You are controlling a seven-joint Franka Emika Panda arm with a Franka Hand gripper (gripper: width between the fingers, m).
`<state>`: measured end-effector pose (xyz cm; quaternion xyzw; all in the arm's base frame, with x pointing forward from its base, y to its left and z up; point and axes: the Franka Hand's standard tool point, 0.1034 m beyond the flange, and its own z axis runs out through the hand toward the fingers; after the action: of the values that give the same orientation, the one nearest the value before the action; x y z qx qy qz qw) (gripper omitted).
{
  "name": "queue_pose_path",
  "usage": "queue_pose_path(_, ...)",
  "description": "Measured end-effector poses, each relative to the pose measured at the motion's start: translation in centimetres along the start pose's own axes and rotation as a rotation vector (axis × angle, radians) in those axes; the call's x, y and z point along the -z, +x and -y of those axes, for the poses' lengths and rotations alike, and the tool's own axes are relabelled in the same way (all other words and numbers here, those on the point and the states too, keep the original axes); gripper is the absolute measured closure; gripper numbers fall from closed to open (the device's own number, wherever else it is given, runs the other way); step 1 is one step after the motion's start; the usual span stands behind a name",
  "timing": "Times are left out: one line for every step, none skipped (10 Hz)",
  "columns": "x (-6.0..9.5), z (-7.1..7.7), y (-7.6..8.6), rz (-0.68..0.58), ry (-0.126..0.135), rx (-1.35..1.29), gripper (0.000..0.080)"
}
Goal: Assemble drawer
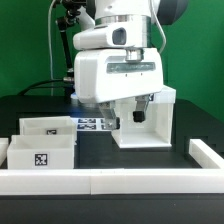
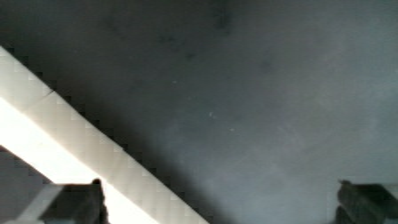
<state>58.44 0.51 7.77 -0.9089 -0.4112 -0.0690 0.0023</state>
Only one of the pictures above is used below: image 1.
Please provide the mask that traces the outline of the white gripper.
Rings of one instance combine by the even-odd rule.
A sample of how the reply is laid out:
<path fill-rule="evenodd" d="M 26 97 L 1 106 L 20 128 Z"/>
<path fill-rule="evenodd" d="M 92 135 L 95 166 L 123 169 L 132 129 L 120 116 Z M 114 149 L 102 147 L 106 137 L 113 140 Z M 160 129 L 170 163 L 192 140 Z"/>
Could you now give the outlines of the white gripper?
<path fill-rule="evenodd" d="M 147 94 L 160 92 L 163 87 L 161 57 L 155 48 L 146 48 L 140 62 L 127 62 L 124 49 L 81 51 L 75 58 L 74 78 L 79 100 L 100 103 L 105 128 L 117 130 L 120 119 L 115 114 L 113 100 L 137 96 L 133 120 L 145 121 L 149 104 Z"/>

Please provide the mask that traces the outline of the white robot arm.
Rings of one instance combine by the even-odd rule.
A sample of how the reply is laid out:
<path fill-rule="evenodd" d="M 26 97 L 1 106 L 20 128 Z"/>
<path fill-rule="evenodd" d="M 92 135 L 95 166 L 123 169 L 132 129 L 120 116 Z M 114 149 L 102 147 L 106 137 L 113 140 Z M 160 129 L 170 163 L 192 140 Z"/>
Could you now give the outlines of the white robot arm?
<path fill-rule="evenodd" d="M 115 101 L 137 101 L 133 120 L 143 122 L 152 93 L 163 87 L 162 48 L 151 44 L 151 26 L 171 25 L 189 0 L 95 0 L 91 28 L 73 37 L 75 92 L 96 103 L 110 130 L 120 127 Z"/>

